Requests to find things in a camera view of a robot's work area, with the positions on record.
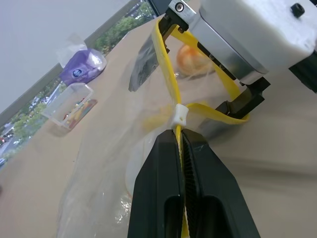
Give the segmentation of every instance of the clear plastic container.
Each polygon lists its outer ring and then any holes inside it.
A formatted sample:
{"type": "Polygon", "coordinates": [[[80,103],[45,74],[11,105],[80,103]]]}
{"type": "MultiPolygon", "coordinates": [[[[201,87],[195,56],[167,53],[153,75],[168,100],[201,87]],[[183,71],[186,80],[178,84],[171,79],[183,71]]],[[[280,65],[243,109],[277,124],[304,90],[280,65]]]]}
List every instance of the clear plastic container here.
{"type": "Polygon", "coordinates": [[[85,83],[73,83],[44,109],[42,115],[71,130],[97,103],[92,99],[93,94],[85,83]]]}

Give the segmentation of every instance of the window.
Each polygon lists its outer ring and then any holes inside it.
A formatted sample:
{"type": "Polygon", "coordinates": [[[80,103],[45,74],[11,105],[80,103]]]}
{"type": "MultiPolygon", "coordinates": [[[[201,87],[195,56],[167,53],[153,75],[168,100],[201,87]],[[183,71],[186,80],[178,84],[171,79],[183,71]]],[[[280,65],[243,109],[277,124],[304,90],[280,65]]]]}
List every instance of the window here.
{"type": "MultiPolygon", "coordinates": [[[[154,18],[155,13],[150,5],[145,0],[140,0],[96,40],[94,48],[107,55],[129,31],[154,18]]],[[[27,144],[47,121],[41,112],[65,88],[66,85],[56,75],[56,78],[21,108],[6,125],[0,127],[0,159],[6,161],[11,159],[27,144]]]]}

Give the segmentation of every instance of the white plastic clip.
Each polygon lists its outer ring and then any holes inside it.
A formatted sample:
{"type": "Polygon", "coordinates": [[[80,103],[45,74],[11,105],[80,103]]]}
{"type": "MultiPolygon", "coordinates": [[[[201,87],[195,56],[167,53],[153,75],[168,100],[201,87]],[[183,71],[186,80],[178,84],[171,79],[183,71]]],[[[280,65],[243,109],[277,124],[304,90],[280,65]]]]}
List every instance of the white plastic clip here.
{"type": "Polygon", "coordinates": [[[188,113],[188,108],[186,106],[182,104],[176,104],[174,115],[171,121],[171,127],[175,128],[177,125],[185,127],[187,113],[188,113]]]}

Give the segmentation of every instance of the white wall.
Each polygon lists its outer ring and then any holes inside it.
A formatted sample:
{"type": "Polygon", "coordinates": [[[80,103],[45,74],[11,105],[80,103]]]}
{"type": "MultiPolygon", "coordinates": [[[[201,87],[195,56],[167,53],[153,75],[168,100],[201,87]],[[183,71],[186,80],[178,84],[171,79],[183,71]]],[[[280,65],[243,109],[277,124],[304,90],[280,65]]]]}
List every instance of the white wall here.
{"type": "Polygon", "coordinates": [[[73,32],[86,39],[129,0],[0,2],[0,113],[57,64],[73,32]]]}

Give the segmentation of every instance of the table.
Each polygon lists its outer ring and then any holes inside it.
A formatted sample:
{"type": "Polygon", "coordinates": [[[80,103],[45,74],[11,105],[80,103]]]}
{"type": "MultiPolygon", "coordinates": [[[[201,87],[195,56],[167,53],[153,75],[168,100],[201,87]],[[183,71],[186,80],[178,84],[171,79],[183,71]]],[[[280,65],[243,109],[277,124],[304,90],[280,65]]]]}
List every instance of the table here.
{"type": "MultiPolygon", "coordinates": [[[[190,1],[194,10],[198,1],[190,1]]],[[[48,121],[0,173],[0,236],[53,238],[59,202],[85,131],[153,28],[129,33],[90,86],[98,104],[68,134],[48,121]]],[[[317,97],[289,71],[266,77],[265,101],[243,127],[210,141],[235,175],[263,238],[317,234],[317,97]]]]}

